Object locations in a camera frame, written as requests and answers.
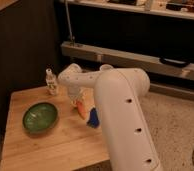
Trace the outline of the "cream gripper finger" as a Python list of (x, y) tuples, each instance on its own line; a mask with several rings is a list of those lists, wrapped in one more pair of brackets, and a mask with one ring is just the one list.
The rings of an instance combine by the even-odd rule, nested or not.
[(77, 107), (77, 103), (78, 103), (78, 102), (79, 102), (78, 100), (73, 100), (73, 101), (72, 101), (73, 107)]

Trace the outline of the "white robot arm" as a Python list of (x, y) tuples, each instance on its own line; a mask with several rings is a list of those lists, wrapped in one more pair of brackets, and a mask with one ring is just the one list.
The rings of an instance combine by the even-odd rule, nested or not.
[(150, 88), (144, 70), (112, 68), (82, 73), (78, 65), (71, 64), (58, 80), (67, 87), (93, 89), (113, 171), (163, 171), (139, 103), (139, 97)]

